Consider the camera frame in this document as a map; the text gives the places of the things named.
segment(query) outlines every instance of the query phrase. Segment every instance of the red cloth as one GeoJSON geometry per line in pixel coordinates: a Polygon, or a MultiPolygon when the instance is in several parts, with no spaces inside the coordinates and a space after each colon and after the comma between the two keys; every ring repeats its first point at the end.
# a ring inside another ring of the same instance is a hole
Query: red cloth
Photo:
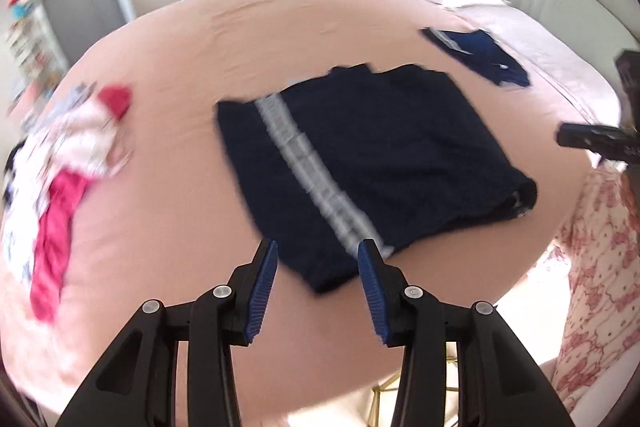
{"type": "Polygon", "coordinates": [[[49,186],[49,208],[40,218],[31,282],[31,307],[41,321],[52,322],[58,311],[71,252],[71,221],[91,183],[82,174],[62,169],[49,186]]]}
{"type": "Polygon", "coordinates": [[[120,120],[131,104],[131,89],[127,86],[107,86],[98,93],[100,100],[111,112],[113,118],[120,120]]]}

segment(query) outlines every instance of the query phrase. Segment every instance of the bed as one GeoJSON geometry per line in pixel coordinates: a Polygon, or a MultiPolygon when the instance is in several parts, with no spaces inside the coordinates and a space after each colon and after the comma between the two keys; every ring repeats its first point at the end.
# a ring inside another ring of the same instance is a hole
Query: bed
{"type": "MultiPolygon", "coordinates": [[[[636,46],[631,29],[612,17],[611,38],[636,46]]],[[[95,185],[76,214],[53,325],[34,320],[28,295],[0,263],[1,348],[16,386],[61,412],[143,301],[191,301],[251,259],[260,238],[212,124],[212,106],[256,98],[336,65],[368,62],[382,71],[417,63],[449,73],[513,165],[535,179],[538,203],[526,217],[423,239],[392,258],[410,283],[442,301],[497,301],[545,250],[591,167],[584,152],[556,146],[558,123],[593,121],[593,113],[615,123],[620,106],[606,75],[598,88],[609,92],[606,107],[593,107],[527,58],[526,46],[499,36],[532,88],[498,88],[418,32],[470,31],[480,19],[427,0],[184,0],[99,41],[56,97],[80,82],[131,85],[124,125],[134,155],[116,177],[95,185]]],[[[398,368],[401,353],[378,342],[358,281],[317,297],[281,268],[262,333],[233,357],[248,424],[363,387],[398,368]]],[[[178,425],[186,424],[185,363],[183,349],[178,425]]]]}

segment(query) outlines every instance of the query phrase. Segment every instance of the black device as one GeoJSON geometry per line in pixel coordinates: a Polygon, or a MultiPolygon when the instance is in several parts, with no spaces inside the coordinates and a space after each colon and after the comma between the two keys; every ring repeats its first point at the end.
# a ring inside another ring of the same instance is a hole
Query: black device
{"type": "Polygon", "coordinates": [[[562,147],[588,149],[607,160],[640,164],[640,52],[625,50],[616,59],[622,86],[631,103],[635,128],[623,130],[608,125],[563,123],[556,142],[562,147]]]}
{"type": "Polygon", "coordinates": [[[230,346],[260,331],[278,248],[260,242],[250,264],[197,300],[165,308],[148,300],[84,379],[58,427],[173,427],[178,342],[189,342],[190,427],[239,427],[230,346]]]}

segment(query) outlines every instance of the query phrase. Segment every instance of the pile of clothes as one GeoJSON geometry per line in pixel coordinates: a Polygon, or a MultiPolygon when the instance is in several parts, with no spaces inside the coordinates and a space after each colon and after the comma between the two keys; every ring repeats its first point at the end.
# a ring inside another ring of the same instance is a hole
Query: pile of clothes
{"type": "Polygon", "coordinates": [[[71,223],[84,193],[117,173],[130,151],[119,121],[131,90],[79,86],[20,142],[5,167],[2,250],[30,290],[36,318],[52,321],[71,247],[71,223]]]}

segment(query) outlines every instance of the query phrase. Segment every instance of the metal screw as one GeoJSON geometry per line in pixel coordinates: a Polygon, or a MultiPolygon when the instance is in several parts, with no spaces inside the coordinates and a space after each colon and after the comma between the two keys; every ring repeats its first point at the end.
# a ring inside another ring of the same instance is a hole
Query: metal screw
{"type": "Polygon", "coordinates": [[[491,315],[494,312],[494,307],[488,302],[480,301],[476,303],[476,311],[481,315],[491,315]]]}
{"type": "Polygon", "coordinates": [[[231,288],[226,284],[221,284],[220,286],[216,286],[213,288],[213,295],[215,295],[218,299],[224,299],[231,295],[231,288]]]}
{"type": "Polygon", "coordinates": [[[150,300],[142,304],[142,311],[145,313],[156,313],[160,309],[158,301],[150,300]]]}
{"type": "Polygon", "coordinates": [[[418,286],[407,286],[404,289],[404,294],[410,299],[419,299],[423,293],[422,288],[418,288],[418,286]]]}

